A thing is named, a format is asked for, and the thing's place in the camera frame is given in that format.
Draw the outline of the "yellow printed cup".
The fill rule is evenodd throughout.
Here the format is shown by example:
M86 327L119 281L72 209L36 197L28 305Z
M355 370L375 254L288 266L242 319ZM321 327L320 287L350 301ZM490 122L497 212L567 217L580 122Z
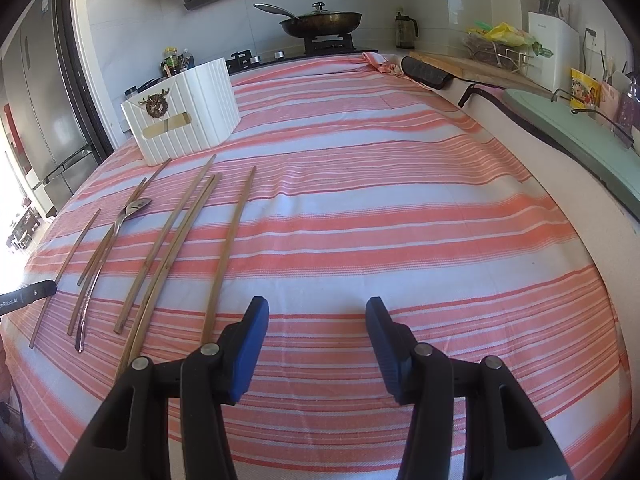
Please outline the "yellow printed cup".
M601 84L589 75L572 68L570 70L570 106L573 108L597 108L600 104Z

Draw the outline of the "wok with glass lid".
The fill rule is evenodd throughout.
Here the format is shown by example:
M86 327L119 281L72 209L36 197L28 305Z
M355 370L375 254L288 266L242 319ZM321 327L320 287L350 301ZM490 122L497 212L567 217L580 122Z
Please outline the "wok with glass lid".
M314 39L325 36L344 37L356 30L362 20L358 12L329 11L323 2L316 2L308 14L295 15L289 10L270 3L255 3L254 8L273 15L284 16L280 26L284 32L298 39Z

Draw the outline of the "black gas stove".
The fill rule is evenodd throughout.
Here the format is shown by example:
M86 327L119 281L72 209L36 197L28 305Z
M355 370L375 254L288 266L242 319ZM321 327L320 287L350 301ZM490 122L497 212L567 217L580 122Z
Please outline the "black gas stove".
M352 35L344 37L328 37L304 39L304 48L300 53L285 52L285 50L277 50L271 54L258 55L253 54L251 50L232 53L230 58L226 59L227 70L230 75L244 72L244 70L252 70L260 66L273 63L282 63L288 61L299 60L300 58L318 58L318 56L342 55L374 52L375 49L357 49L352 41Z

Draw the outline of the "grey refrigerator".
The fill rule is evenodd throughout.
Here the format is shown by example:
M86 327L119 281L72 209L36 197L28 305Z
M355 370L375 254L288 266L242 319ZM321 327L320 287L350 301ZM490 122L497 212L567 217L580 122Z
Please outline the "grey refrigerator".
M61 0L32 0L1 57L1 119L36 203L56 216L100 163L63 70Z

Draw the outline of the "wooden cutting board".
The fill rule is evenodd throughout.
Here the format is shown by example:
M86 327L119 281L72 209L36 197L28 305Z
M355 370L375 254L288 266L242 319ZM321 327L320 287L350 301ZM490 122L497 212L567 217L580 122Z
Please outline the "wooden cutting board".
M456 58L455 56L411 51L409 55L427 65L450 73L459 79L477 81L481 84L492 84L500 88L525 90L537 93L540 96L552 97L552 92L535 84L519 73L511 73L508 70L492 66L470 58Z

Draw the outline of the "sauce bottles group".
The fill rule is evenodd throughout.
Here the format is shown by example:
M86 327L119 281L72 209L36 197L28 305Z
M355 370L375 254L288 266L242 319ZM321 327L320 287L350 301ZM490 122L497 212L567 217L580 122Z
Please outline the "sauce bottles group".
M194 57L188 49L180 51L174 47L167 47L163 50L163 61L160 62L160 73L163 76L176 76L194 66Z

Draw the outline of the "dark glass kettle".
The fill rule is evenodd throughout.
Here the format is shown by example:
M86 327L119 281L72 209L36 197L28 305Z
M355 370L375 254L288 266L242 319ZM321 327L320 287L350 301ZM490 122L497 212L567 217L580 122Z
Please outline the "dark glass kettle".
M396 47L412 50L416 47L416 40L420 37L418 22L409 15L398 11L395 16Z

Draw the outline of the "pink striped tablecloth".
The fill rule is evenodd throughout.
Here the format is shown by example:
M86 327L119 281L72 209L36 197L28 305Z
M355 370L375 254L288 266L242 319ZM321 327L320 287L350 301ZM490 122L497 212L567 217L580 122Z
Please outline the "pink striped tablecloth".
M397 321L454 358L506 362L578 479L599 479L632 431L617 312L574 222L500 140L376 54L243 75L241 121L211 151L173 160L132 202L90 278L80 274L143 178L134 141L93 171L26 264L55 278L77 248L28 348L41 307L2 323L26 426L62 467L112 388L115 322L165 222L196 177L222 173L172 265L142 352L156 362L200 342L208 296L244 182L216 327L255 296L270 305L255 375L224 411L242 479L391 479L410 408L387 393L364 326L381 298Z

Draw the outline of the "white knife block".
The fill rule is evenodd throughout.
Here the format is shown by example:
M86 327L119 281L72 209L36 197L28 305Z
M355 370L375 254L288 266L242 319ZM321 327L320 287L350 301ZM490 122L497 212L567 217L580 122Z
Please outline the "white knife block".
M545 58L533 54L528 59L526 76L551 92L559 88L570 90L570 70L579 64L578 32L560 18L534 12L528 14L528 32L552 55Z

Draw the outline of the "white utensil holder box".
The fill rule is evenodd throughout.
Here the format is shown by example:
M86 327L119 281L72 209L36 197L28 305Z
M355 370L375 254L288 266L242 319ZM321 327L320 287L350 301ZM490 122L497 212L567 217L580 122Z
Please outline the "white utensil holder box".
M122 112L149 166L216 148L241 121L224 58L154 84Z

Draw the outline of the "purple soap bottle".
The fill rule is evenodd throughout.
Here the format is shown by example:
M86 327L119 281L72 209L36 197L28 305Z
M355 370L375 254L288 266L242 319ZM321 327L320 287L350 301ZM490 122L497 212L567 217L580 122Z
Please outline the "purple soap bottle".
M631 133L631 128L639 128L639 83L638 78L631 79L627 92L620 98L620 107L617 112L617 123L626 133Z

